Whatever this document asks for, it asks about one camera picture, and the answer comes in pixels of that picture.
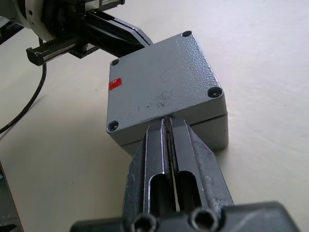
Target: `red paint mark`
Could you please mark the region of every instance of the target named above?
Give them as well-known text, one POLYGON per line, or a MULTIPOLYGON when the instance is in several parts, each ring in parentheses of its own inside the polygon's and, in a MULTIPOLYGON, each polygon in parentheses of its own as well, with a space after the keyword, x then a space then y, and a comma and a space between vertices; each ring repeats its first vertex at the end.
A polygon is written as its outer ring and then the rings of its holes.
POLYGON ((122 80, 121 80, 121 78, 118 78, 118 79, 113 80, 113 81, 110 82, 110 84, 108 86, 108 90, 111 91, 114 88, 117 88, 117 87, 119 87, 121 85, 122 85, 122 80))

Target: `table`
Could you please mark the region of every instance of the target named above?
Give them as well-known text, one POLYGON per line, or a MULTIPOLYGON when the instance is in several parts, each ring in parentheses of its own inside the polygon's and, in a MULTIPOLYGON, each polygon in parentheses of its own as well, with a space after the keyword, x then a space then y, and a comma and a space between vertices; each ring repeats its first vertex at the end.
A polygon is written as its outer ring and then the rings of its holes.
MULTIPOLYGON (((225 90, 228 148, 216 152, 236 204, 277 200, 309 227, 309 3, 305 0, 127 0, 108 13, 154 42, 192 30, 225 90)), ((0 125, 34 93, 41 68, 24 29, 0 46, 0 125)), ((121 215, 131 157, 107 135, 109 64, 97 51, 47 65, 30 111, 0 137, 0 160, 25 232, 68 232, 121 215)))

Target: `textured gray surface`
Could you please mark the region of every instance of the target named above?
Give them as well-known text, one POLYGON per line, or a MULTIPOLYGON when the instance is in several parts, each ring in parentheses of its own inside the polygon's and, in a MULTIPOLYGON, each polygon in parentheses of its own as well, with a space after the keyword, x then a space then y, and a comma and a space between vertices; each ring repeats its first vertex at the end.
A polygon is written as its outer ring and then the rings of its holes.
POLYGON ((110 67, 110 81, 118 78, 122 85, 109 92, 107 124, 119 122, 109 133, 119 145, 141 140, 150 122, 167 115, 193 124, 226 114, 224 93, 207 94, 221 86, 193 34, 119 58, 110 67))
POLYGON ((130 154, 130 156, 134 156, 136 151, 137 151, 137 149, 139 148, 141 142, 142 142, 142 140, 138 140, 138 141, 130 143, 130 144, 122 145, 121 147, 128 154, 130 154))
POLYGON ((212 151, 228 145, 227 114, 193 124, 190 127, 212 151))

